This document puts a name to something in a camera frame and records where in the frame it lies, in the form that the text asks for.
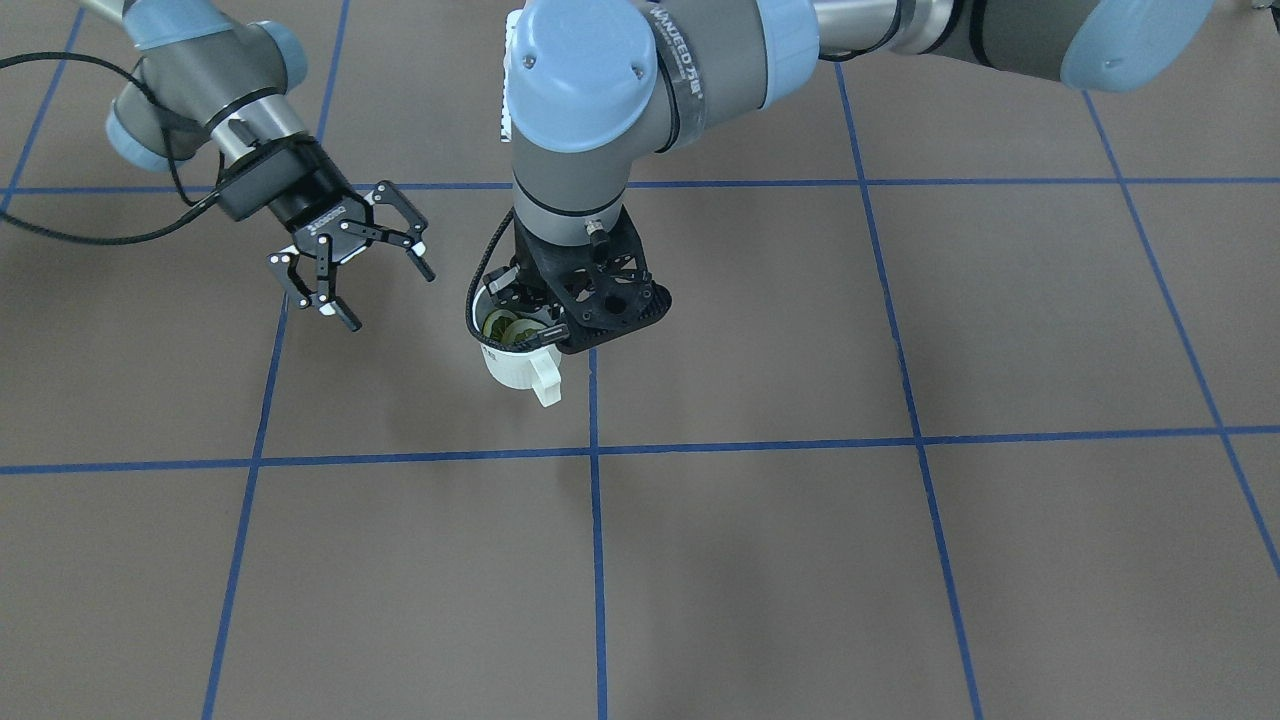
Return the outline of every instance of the gray robotic arm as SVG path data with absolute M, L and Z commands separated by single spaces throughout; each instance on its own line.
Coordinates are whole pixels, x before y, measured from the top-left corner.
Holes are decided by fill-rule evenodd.
M 631 163 L 771 106 L 819 58 L 937 54 L 1128 91 L 1172 63 L 1212 4 L 532 0 L 507 47 L 516 254 L 484 277 L 489 302 L 476 306 L 550 324 L 516 346 L 472 316 L 472 334 L 504 352 L 554 343 L 571 354 L 660 319 L 671 295 L 622 206 Z
M 115 150 L 147 170 L 192 158 L 210 140 L 228 163 L 212 199 L 234 220 L 270 209 L 293 238 L 268 266 L 294 307 L 360 320 L 337 292 L 338 265 L 375 242 L 402 249 L 428 279 L 426 218 L 388 181 L 358 195 L 284 95 L 306 77 L 298 40 L 275 22 L 241 24 L 209 0 L 79 0 L 120 26 L 142 54 L 133 70 L 154 104 L 127 85 L 111 104 L 106 133 Z M 408 228 L 374 222 L 390 205 Z M 315 287 L 298 274 L 315 261 Z

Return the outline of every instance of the mug handle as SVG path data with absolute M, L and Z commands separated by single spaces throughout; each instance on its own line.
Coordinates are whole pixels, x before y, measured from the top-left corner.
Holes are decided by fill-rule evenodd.
M 534 380 L 534 393 L 538 395 L 538 401 L 543 404 L 543 407 L 550 407 L 559 402 L 559 368 L 556 366 L 556 360 L 552 359 L 550 352 L 536 352 L 529 359 L 534 366 L 534 372 L 538 373 L 538 379 Z

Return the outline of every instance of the metal band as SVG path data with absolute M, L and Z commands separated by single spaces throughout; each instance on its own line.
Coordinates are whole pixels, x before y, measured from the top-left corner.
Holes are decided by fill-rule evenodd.
M 681 32 L 676 19 L 671 17 L 671 10 L 662 5 L 652 5 L 644 17 L 653 27 L 658 45 L 658 63 L 667 76 L 671 97 L 675 101 L 676 111 L 673 123 L 676 137 L 660 151 L 675 147 L 684 147 L 699 137 L 707 129 L 707 94 L 703 90 L 703 74 L 698 67 L 698 58 L 685 33 Z

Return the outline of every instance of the light blue joint cap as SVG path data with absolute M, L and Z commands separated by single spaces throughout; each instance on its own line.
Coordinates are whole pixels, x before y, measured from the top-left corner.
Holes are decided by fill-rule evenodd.
M 765 109 L 804 87 L 818 67 L 818 13 L 810 0 L 755 0 L 768 61 Z
M 293 31 L 275 20 L 261 20 L 250 23 L 266 31 L 275 41 L 275 47 L 284 59 L 284 76 L 288 78 L 285 92 L 292 92 L 294 87 L 307 79 L 307 51 L 302 49 L 302 41 Z
M 232 27 L 209 0 L 138 0 L 124 13 L 124 32 L 143 53 Z
M 1102 0 L 1062 59 L 1062 82 L 1137 90 L 1181 55 L 1212 9 L 1213 0 Z
M 653 29 L 627 0 L 536 0 L 509 47 L 511 119 L 553 152 L 585 152 L 627 132 L 653 96 Z
M 156 155 L 146 145 L 138 142 L 129 131 L 124 129 L 120 118 L 115 117 L 115 102 L 111 104 L 111 110 L 106 114 L 106 140 L 111 142 L 111 147 L 120 154 L 120 158 L 143 170 L 161 173 L 169 169 L 169 160 L 164 155 Z M 182 160 L 178 160 L 177 164 L 182 165 Z

